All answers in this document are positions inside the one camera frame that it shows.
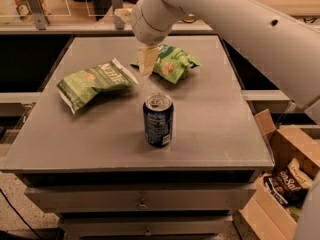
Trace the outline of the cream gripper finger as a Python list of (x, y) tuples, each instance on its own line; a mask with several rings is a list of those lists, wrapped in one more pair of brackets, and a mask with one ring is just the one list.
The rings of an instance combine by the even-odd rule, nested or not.
[(120, 22), (123, 22), (125, 24), (131, 23), (131, 8), (118, 8), (114, 11), (114, 16), (117, 20)]
[(142, 76), (149, 76), (152, 74), (158, 53), (158, 46), (144, 46), (138, 48), (138, 66)]

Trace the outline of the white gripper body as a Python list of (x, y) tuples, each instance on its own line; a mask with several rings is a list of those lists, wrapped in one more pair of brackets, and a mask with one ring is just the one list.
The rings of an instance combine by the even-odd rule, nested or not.
[(137, 40), (158, 45), (187, 12), (167, 0), (139, 0), (131, 11), (131, 28)]

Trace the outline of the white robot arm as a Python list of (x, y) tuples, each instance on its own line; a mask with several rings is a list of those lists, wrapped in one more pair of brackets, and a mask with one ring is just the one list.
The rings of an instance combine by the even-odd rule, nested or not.
[(146, 50), (189, 14), (239, 50), (315, 123), (320, 124), (320, 32), (255, 0), (139, 0), (115, 15)]

